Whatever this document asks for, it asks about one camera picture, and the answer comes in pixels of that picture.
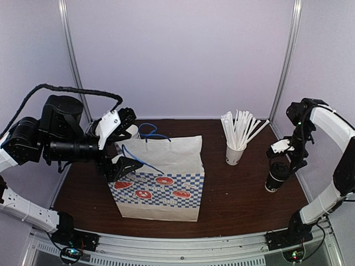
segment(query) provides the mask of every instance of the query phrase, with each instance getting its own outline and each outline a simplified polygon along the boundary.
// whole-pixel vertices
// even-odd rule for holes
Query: black cable
[[[322,230],[323,232],[323,238],[322,238],[322,241],[321,243],[319,244],[319,246],[305,259],[302,259],[302,262],[304,262],[305,260],[308,260],[310,257],[312,257],[322,246],[322,244],[324,243],[324,240],[326,239],[326,231],[324,231],[323,227],[321,227],[319,224],[318,224],[319,220],[317,221],[316,223],[316,226]]]
[[[65,168],[67,168],[68,165],[73,164],[74,162],[66,162],[62,168],[62,162],[58,161],[58,173],[63,173]]]
[[[14,123],[14,121],[16,120],[16,118],[18,117],[18,115],[20,114],[22,109],[24,108],[24,106],[27,103],[27,101],[29,100],[29,98],[36,91],[38,91],[38,90],[40,90],[42,88],[45,88],[45,89],[48,89],[48,90],[51,90],[51,91],[57,91],[57,92],[89,94],[89,95],[109,97],[109,98],[115,99],[117,101],[117,103],[111,109],[111,111],[115,110],[116,107],[119,106],[122,103],[122,101],[123,101],[121,96],[119,96],[117,94],[113,94],[113,93],[107,93],[106,91],[78,89],[78,88],[73,88],[73,87],[55,87],[55,86],[51,86],[51,85],[48,85],[48,84],[39,84],[38,86],[34,87],[34,89],[32,89],[26,95],[26,97],[23,99],[23,101],[22,101],[20,107],[18,108],[18,110],[16,111],[15,115],[12,117],[12,119],[9,122],[9,124],[5,127],[4,131],[0,134],[0,139],[2,139],[4,137],[4,135],[6,134],[6,132],[10,129],[10,127],[12,126],[12,124]]]
[[[60,251],[60,253],[59,253],[59,258],[60,258],[60,260],[61,260],[63,263],[68,264],[67,262],[65,262],[65,261],[63,260],[63,255],[66,255],[66,256],[68,256],[69,258],[76,257],[76,259],[75,259],[73,262],[70,262],[71,265],[77,263],[77,262],[80,260],[80,258],[83,256],[83,252],[80,251],[80,250],[78,250],[77,248],[73,248],[73,247],[59,248],[58,245],[52,240],[50,234],[49,234],[48,232],[46,232],[46,234],[47,234],[49,240],[51,241],[51,243],[52,243],[57,249],[59,249],[59,251]],[[80,255],[73,255],[73,254],[68,253],[68,252],[66,251],[67,248],[75,249],[77,252],[80,253]]]

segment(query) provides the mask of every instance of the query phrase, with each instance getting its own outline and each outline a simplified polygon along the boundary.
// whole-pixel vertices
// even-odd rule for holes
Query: red logo
[[[170,177],[157,177],[155,179],[155,182],[161,185],[172,185],[174,183],[174,180]]]
[[[190,198],[191,197],[191,193],[188,191],[182,191],[182,190],[177,190],[173,192],[173,195],[175,197],[179,197],[179,198]]]
[[[115,183],[115,188],[116,188],[117,190],[121,190],[121,189],[123,189],[123,188],[128,188],[128,187],[130,187],[131,185],[133,185],[132,182],[117,181],[117,182]]]
[[[149,199],[149,198],[152,198],[152,195],[149,191],[146,191],[146,190],[137,190],[135,192],[135,195],[139,198],[143,198],[143,199]]]

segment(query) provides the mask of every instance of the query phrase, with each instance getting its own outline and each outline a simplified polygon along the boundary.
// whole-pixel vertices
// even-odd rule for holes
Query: black cup
[[[283,162],[274,162],[268,173],[265,189],[269,192],[276,192],[281,185],[289,178],[289,170]]]

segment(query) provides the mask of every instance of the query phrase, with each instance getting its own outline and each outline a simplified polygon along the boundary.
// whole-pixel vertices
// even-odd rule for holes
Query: metal frame
[[[273,125],[276,111],[280,104],[281,96],[286,85],[287,76],[288,73],[290,72],[291,58],[296,45],[298,29],[300,27],[301,10],[302,10],[302,0],[295,0],[295,3],[293,5],[293,14],[291,19],[290,34],[288,36],[285,59],[283,61],[281,76],[278,82],[278,87],[277,87],[275,99],[272,105],[270,118],[269,118],[271,125]]]
[[[64,169],[64,171],[60,174],[60,178],[59,178],[58,183],[56,185],[57,189],[55,190],[55,194],[53,195],[52,200],[50,201],[50,209],[54,208],[55,201],[57,200],[57,198],[59,196],[60,189],[62,188],[62,186],[64,184],[65,178],[67,177],[67,174],[68,174],[71,166],[72,165],[69,165],[68,167],[66,167]]]
[[[325,245],[332,266],[343,266],[343,260],[328,219],[320,222],[326,231]],[[318,242],[323,233],[317,227],[312,231]],[[263,233],[233,237],[165,239],[139,238],[101,234],[96,252],[85,252],[82,262],[90,265],[240,265],[244,261],[259,260],[265,262],[268,254],[281,250],[269,251]],[[26,244],[22,266],[31,266],[37,250],[58,255],[47,235],[33,229]]]
[[[62,20],[64,35],[65,35],[65,39],[67,41],[70,66],[72,69],[72,74],[73,74],[73,78],[75,81],[75,85],[77,86],[77,88],[83,89],[82,80],[80,79],[80,74],[79,74],[78,63],[75,58],[72,34],[70,32],[70,25],[69,25],[68,11],[67,11],[67,1],[66,0],[58,0],[58,4],[59,4],[60,19]],[[85,112],[85,116],[87,118],[87,122],[91,123],[93,121],[93,119],[92,119],[92,116],[91,116],[91,113],[89,110],[89,106],[88,106],[88,102],[86,100],[86,97],[84,94],[79,94],[79,96],[80,96],[80,100],[82,101],[82,103],[84,105],[84,112]]]

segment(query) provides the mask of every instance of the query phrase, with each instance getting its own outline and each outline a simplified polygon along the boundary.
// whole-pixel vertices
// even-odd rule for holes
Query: wire
[[[10,202],[10,203],[6,204],[5,206],[3,206],[1,212],[3,212],[4,209],[5,209],[7,206],[11,205],[11,204],[14,204],[14,207],[16,206],[16,202]]]
[[[323,227],[321,227],[321,226],[318,224],[319,221],[320,221],[320,220],[317,221],[316,226],[317,226],[320,230],[322,230],[322,232],[323,232],[322,241],[321,241],[321,243],[319,244],[319,246],[318,246],[307,258],[305,258],[305,259],[302,260],[302,262],[304,262],[305,260],[308,260],[310,257],[312,257],[312,256],[321,248],[322,244],[324,243],[324,240],[326,239],[326,231],[324,231]]]
[[[11,118],[9,124],[5,127],[4,131],[0,134],[0,139],[2,139],[4,137],[4,135],[6,134],[6,132],[10,129],[10,127],[12,126],[12,124],[14,123],[14,121],[16,120],[16,118],[18,117],[18,115],[20,114],[22,109],[24,108],[24,106],[26,105],[26,103],[29,100],[29,98],[36,91],[38,91],[38,90],[40,90],[42,88],[48,89],[48,90],[51,90],[51,91],[57,91],[57,92],[78,93],[78,94],[81,93],[81,94],[89,94],[89,95],[104,96],[104,97],[112,98],[112,99],[115,99],[117,101],[115,106],[112,108],[112,111],[115,110],[116,107],[119,106],[122,103],[122,101],[123,101],[121,96],[119,96],[117,94],[113,94],[113,93],[107,93],[106,91],[78,89],[78,88],[73,88],[73,87],[55,87],[55,86],[51,86],[51,85],[48,85],[48,84],[39,84],[38,86],[34,87],[34,89],[32,89],[26,95],[26,97],[23,99],[23,101],[22,101],[20,107],[18,108],[18,110],[16,111],[15,115]]]
[[[63,173],[65,168],[67,168],[68,165],[73,164],[74,162],[66,162],[62,168],[62,162],[58,161],[58,173]]]
[[[154,129],[153,129],[151,132],[149,132],[148,134],[144,134],[144,133],[141,132],[142,126],[152,126]],[[167,137],[167,136],[165,136],[165,135],[162,135],[162,134],[157,134],[157,133],[156,133],[157,130],[158,130],[158,128],[157,128],[155,125],[151,124],[151,123],[143,123],[143,124],[141,124],[141,125],[138,127],[138,133],[139,133],[142,137],[145,137],[145,142],[148,142],[148,137],[163,137],[163,138],[165,138],[165,139],[167,139],[167,140],[169,140],[169,141],[171,142],[171,139],[170,139],[169,137]]]
[[[83,240],[81,240],[81,241],[82,241],[82,250],[81,250],[81,251],[78,250],[77,248],[73,248],[73,247],[70,247],[70,246],[64,247],[64,248],[59,248],[58,245],[52,240],[52,237],[50,236],[50,234],[49,234],[48,232],[46,232],[46,234],[47,234],[49,240],[51,241],[51,243],[52,243],[57,249],[59,249],[59,251],[60,251],[60,253],[59,253],[59,258],[60,258],[60,260],[61,260],[63,263],[69,264],[69,265],[73,265],[73,264],[77,263],[77,262],[80,260],[80,258],[83,256],[83,254],[84,254],[84,252],[83,252],[83,250],[84,250],[84,242],[83,242]],[[79,255],[70,254],[70,253],[68,253],[68,252],[66,251],[66,249],[68,249],[68,248],[74,249],[75,251],[80,252],[80,254],[79,254]],[[66,255],[66,256],[68,256],[69,258],[73,258],[73,257],[74,257],[75,260],[74,260],[73,262],[67,263],[67,262],[65,262],[65,261],[63,260],[63,255]]]
[[[302,260],[304,259],[304,257],[306,256],[306,247],[305,247],[305,238],[302,238],[302,248],[303,248],[303,257]]]
[[[142,161],[140,158],[137,158],[136,156],[134,156],[133,154],[131,154],[130,151],[127,150],[127,148],[126,148],[126,146],[125,146],[124,144],[122,144],[121,150],[122,150],[122,153],[123,153],[123,156],[124,156],[124,157],[127,157],[126,154],[125,154],[125,152],[127,152],[133,159],[139,161],[139,162],[142,163],[143,165],[147,165],[148,167],[153,168],[154,170],[160,172],[162,175],[164,174],[164,172],[162,172],[162,171],[160,171],[159,169],[155,168],[153,165],[150,165],[150,164],[148,164],[148,163]]]

